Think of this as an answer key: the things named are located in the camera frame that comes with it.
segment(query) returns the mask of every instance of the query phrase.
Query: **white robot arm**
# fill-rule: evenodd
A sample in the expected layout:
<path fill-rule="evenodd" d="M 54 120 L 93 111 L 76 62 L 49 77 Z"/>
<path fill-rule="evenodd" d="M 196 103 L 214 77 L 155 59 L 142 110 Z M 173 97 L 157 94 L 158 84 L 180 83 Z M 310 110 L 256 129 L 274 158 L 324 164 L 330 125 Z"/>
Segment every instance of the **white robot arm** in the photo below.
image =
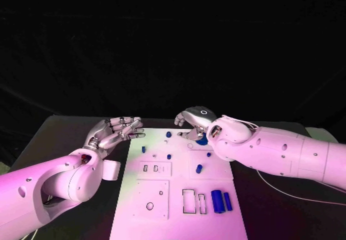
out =
<path fill-rule="evenodd" d="M 268 174 L 311 179 L 346 189 L 344 144 L 315 140 L 282 129 L 258 127 L 226 115 L 216 118 L 200 106 L 187 108 L 175 116 L 175 125 L 181 126 L 184 121 L 194 129 L 178 135 L 199 140 L 206 133 L 207 144 L 220 159 L 236 160 Z"/>
<path fill-rule="evenodd" d="M 141 126 L 138 117 L 102 120 L 67 156 L 0 176 L 1 240 L 20 239 L 90 199 L 102 179 L 116 180 L 119 162 L 103 158 L 121 141 L 145 136 Z"/>

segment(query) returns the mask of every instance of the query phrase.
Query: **black backdrop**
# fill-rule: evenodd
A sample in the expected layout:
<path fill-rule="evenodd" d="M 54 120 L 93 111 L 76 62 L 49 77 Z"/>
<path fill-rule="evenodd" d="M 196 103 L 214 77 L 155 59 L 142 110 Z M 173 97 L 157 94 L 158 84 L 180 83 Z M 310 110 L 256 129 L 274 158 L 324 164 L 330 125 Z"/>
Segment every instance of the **black backdrop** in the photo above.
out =
<path fill-rule="evenodd" d="M 171 119 L 194 105 L 344 141 L 344 14 L 330 1 L 2 7 L 2 152 L 51 114 Z"/>

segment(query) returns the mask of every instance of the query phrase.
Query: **rectangular hole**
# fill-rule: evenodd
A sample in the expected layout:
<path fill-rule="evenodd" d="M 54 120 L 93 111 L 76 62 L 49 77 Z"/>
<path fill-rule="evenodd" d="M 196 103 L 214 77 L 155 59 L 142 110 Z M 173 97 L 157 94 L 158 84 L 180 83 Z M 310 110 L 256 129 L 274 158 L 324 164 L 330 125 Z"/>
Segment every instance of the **rectangular hole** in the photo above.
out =
<path fill-rule="evenodd" d="M 196 201 L 194 201 L 194 190 L 183 189 L 181 190 L 181 201 L 183 201 L 183 213 L 194 214 L 196 213 Z"/>
<path fill-rule="evenodd" d="M 207 214 L 204 194 L 199 194 L 199 195 L 197 195 L 197 202 L 199 202 L 199 213 L 200 213 L 200 214 Z"/>

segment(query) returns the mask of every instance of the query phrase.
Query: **table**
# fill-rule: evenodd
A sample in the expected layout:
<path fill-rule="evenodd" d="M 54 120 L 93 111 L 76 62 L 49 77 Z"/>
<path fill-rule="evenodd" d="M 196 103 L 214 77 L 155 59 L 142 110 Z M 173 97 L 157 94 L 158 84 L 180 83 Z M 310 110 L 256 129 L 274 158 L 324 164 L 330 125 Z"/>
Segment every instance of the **table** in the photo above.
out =
<path fill-rule="evenodd" d="M 106 117 L 50 116 L 17 158 L 10 171 L 18 170 L 82 147 L 86 134 Z M 253 122 L 308 136 L 294 122 Z M 177 128 L 173 119 L 142 119 L 145 128 Z M 106 159 L 121 162 L 116 181 L 102 180 L 93 197 L 66 211 L 37 230 L 34 240 L 108 240 L 119 196 L 129 141 L 121 142 Z M 274 190 L 253 169 L 230 162 L 242 219 L 249 240 L 344 239 L 346 206 L 295 199 Z M 307 179 L 272 176 L 265 180 L 288 194 L 346 203 L 346 194 Z"/>

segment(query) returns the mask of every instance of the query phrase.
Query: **robotic hand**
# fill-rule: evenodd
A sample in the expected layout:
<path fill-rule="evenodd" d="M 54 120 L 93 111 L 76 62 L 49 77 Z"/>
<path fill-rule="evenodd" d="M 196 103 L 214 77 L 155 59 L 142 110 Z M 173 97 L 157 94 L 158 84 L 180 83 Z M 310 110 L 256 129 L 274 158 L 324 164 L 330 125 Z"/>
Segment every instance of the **robotic hand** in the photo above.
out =
<path fill-rule="evenodd" d="M 20 239 L 90 199 L 102 179 L 116 180 L 119 162 L 102 159 L 119 142 L 145 136 L 141 126 L 139 117 L 99 121 L 67 156 L 0 176 L 1 239 Z"/>
<path fill-rule="evenodd" d="M 315 140 L 282 129 L 258 127 L 226 115 L 216 119 L 201 106 L 178 113 L 174 124 L 181 126 L 184 121 L 194 129 L 177 135 L 199 140 L 206 133 L 207 144 L 220 159 L 236 160 L 268 174 L 311 179 L 346 189 L 344 144 Z"/>

